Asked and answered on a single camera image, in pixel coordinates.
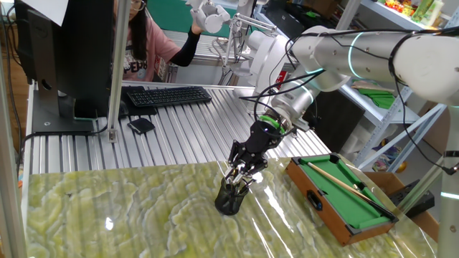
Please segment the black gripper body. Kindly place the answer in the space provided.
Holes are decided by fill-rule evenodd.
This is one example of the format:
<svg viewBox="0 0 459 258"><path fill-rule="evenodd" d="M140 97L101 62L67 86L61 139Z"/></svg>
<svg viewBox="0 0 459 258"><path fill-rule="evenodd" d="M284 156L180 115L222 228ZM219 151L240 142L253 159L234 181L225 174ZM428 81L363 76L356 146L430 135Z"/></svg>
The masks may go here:
<svg viewBox="0 0 459 258"><path fill-rule="evenodd" d="M245 149L249 153L265 153L276 148L283 139L279 128L267 121L257 120L250 127L250 137L245 142Z"/></svg>

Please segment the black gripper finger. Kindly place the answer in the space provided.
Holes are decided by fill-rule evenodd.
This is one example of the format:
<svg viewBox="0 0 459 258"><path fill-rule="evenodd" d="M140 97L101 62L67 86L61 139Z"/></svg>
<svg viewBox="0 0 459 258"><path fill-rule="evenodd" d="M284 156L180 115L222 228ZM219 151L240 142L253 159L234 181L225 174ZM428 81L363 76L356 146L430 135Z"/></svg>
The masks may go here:
<svg viewBox="0 0 459 258"><path fill-rule="evenodd" d="M239 170L241 173L247 171L250 154L247 152L245 143L234 140L229 154L228 162L231 167Z"/></svg>
<svg viewBox="0 0 459 258"><path fill-rule="evenodd" d="M268 160L262 154L247 154L240 159L238 172L241 176L250 178L268 167Z"/></svg>

